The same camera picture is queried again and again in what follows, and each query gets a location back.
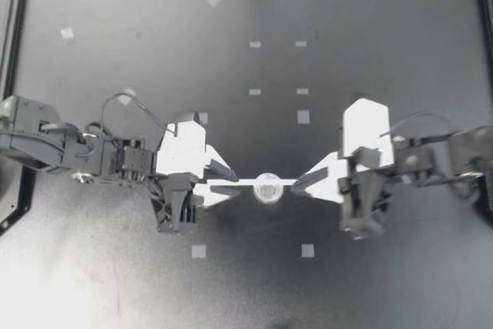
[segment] black tabletop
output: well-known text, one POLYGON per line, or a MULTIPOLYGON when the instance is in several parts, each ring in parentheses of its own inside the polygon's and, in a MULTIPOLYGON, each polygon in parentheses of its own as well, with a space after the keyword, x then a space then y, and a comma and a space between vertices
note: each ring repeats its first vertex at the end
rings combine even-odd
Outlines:
MULTIPOLYGON (((358 96, 394 123, 491 123, 483 38, 478 0, 28 0, 15 93, 82 126, 131 89, 163 121, 206 113, 240 178, 294 179, 338 149, 358 96)), ((156 129, 132 103, 106 117, 119 135, 156 129)), ((493 230, 445 188, 394 193, 376 240, 340 232, 334 203, 286 189, 267 205, 251 188, 170 236, 143 195, 41 174, 0 239, 0 303, 34 300, 25 319, 53 327, 490 327, 493 230)))

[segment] cable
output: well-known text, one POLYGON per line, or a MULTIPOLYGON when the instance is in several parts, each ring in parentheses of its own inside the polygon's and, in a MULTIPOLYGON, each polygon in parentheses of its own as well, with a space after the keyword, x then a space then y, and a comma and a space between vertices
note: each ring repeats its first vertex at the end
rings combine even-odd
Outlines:
POLYGON ((77 141, 82 144, 86 144, 86 140, 82 134, 82 131, 75 125, 71 123, 46 123, 45 125, 41 125, 39 128, 41 131, 45 131, 49 133, 50 131, 66 131, 74 133, 77 136, 77 141))
POLYGON ((416 112, 416 113, 414 113, 408 117, 405 117, 404 119, 402 119, 401 121, 399 121, 398 123, 393 125, 386 133, 381 134, 380 137, 392 134, 396 129, 398 129, 399 127, 404 125, 407 121, 409 121, 411 119, 415 119, 415 118, 420 117, 420 116, 431 116, 431 117, 435 117, 437 119, 440 119, 442 122, 446 123, 449 126, 449 128, 451 129, 451 133, 455 134, 455 133, 458 133, 460 131, 457 127, 454 126, 452 121, 447 116, 444 116, 441 113, 436 113, 436 112, 420 111, 420 112, 416 112))
MULTIPOLYGON (((86 140, 86 138, 95 138, 95 139, 98 139, 99 137, 95 134, 91 134, 91 133, 83 133, 82 136, 84 136, 84 140, 86 140)), ((86 157, 89 157, 91 156, 92 154, 94 154, 94 152, 96 151, 96 147, 88 140, 86 140, 86 145, 87 147, 89 148, 89 150, 85 153, 76 153, 75 154, 75 157, 77 158, 86 158, 86 157)))
POLYGON ((176 132, 168 129, 167 125, 164 125, 159 121, 159 119, 154 115, 146 106, 144 106, 138 99, 137 97, 133 96, 132 94, 128 94, 127 92, 118 92, 116 94, 113 94, 110 96, 108 99, 105 100, 105 102, 101 106, 101 113, 99 114, 99 125, 102 128, 106 128, 104 124, 104 112, 105 108, 108 105, 109 102, 114 100, 115 98, 118 98, 119 96, 128 96, 143 112, 145 112, 159 127, 161 127, 165 131, 171 132, 173 135, 176 135, 176 132))
MULTIPOLYGON (((442 179, 447 179, 444 173, 440 171, 435 171, 435 175, 439 176, 442 179)), ((450 189, 451 193, 460 200, 463 203, 466 203, 467 205, 472 205, 473 203, 476 203, 481 196, 478 188, 474 189, 471 185, 473 184, 472 180, 465 180, 463 183, 467 183, 468 185, 468 192, 463 193, 463 191, 458 187, 457 182, 452 182, 452 183, 447 183, 448 188, 450 189)))
POLYGON ((50 139, 46 139, 46 138, 43 138, 41 136, 37 136, 35 134, 17 133, 15 131, 0 131, 0 135, 20 136, 22 138, 29 138, 29 139, 37 140, 39 142, 43 142, 44 144, 48 144, 49 146, 52 146, 53 148, 56 148, 61 152, 65 152, 65 149, 62 146, 60 146, 59 144, 51 141, 50 139))
POLYGON ((114 135, 111 133, 111 131, 109 131, 109 129, 107 127, 104 126, 101 129, 101 123, 98 123, 96 121, 92 121, 92 122, 88 123, 86 126, 84 126, 84 131, 86 133, 90 133, 91 132, 91 127, 95 127, 97 129, 101 130, 109 138, 114 138, 114 135))

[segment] white paper piece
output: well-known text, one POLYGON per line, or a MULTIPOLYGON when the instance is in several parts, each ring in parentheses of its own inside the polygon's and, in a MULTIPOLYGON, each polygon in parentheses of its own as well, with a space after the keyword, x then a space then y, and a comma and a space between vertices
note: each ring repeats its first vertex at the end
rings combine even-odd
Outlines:
MULTIPOLYGON (((381 152, 380 167, 394 164, 391 136, 380 137, 390 129, 388 107, 369 99, 359 99, 344 111, 344 157, 353 156, 361 146, 381 152)), ((358 165, 358 171, 367 170, 358 165)))
MULTIPOLYGON (((168 129, 175 131, 175 124, 168 129)), ((192 173, 203 178, 206 165, 206 130, 195 121, 178 123, 178 135, 166 131, 157 153, 156 172, 192 173)))
POLYGON ((295 41, 294 45, 297 48, 306 48, 308 46, 308 41, 306 41, 306 40, 297 40, 297 41, 295 41))
POLYGON ((74 38, 74 30, 72 30, 72 27, 68 27, 67 29, 61 29, 60 34, 62 34, 64 40, 70 40, 74 38))
POLYGON ((339 153, 332 152, 327 154, 319 163, 307 171, 307 174, 326 168, 328 175, 325 179, 308 186, 305 192, 313 198, 328 200, 330 202, 342 203, 343 197, 340 194, 338 180, 347 176, 347 161, 338 159, 339 153))
MULTIPOLYGON (((123 92, 130 94, 131 96, 136 96, 136 92, 134 92, 130 88, 126 88, 125 90, 123 90, 123 92)), ((129 96, 119 96, 118 100, 120 101, 120 103, 122 103, 124 106, 126 106, 127 104, 130 103, 132 98, 130 98, 129 96)))
POLYGON ((207 3, 208 3, 211 7, 215 8, 215 7, 217 7, 217 6, 219 5, 219 3, 221 3, 222 1, 223 1, 223 0, 207 0, 207 3))
POLYGON ((313 244, 301 244, 301 258, 315 258, 315 247, 313 244))
POLYGON ((308 109, 298 109, 298 123, 300 125, 310 124, 310 111, 308 109))
POLYGON ((209 124, 209 114, 207 112, 199 113, 199 120, 203 125, 209 124))
POLYGON ((250 47, 252 49, 262 48, 262 42, 250 42, 250 47))
POLYGON ((237 182, 232 182, 223 179, 209 179, 208 186, 260 186, 260 185, 282 185, 291 186, 296 182, 296 179, 239 179, 237 182))
POLYGON ((209 184, 196 184, 195 187, 193 188, 193 194, 195 194, 196 196, 203 197, 202 207, 204 208, 214 206, 215 204, 224 202, 225 200, 231 198, 230 195, 215 193, 211 191, 209 184))
POLYGON ((192 258, 206 258, 207 246, 205 244, 197 244, 192 246, 192 258))

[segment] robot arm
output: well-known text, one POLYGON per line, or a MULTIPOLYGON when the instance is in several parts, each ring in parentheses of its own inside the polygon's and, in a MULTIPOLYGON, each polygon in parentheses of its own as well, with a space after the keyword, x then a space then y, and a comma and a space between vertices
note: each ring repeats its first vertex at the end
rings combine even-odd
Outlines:
POLYGON ((145 190, 158 231, 194 230, 202 200, 193 188, 204 170, 233 182, 237 178, 206 145, 198 114, 182 116, 167 128, 165 134, 150 133, 161 139, 156 150, 143 139, 116 138, 101 123, 89 124, 83 133, 62 122, 51 106, 11 96, 0 104, 0 154, 38 171, 69 171, 84 184, 145 190))
POLYGON ((340 228, 354 239, 379 236, 391 201, 391 187, 403 182, 416 187, 447 184, 463 201, 478 199, 477 180, 485 177, 493 197, 493 127, 466 133, 405 139, 391 137, 388 108, 359 99, 344 113, 341 151, 329 154, 302 175, 292 191, 339 203, 340 228), (438 170, 428 144, 445 143, 452 175, 438 170), (464 184, 469 192, 458 187, 464 184))

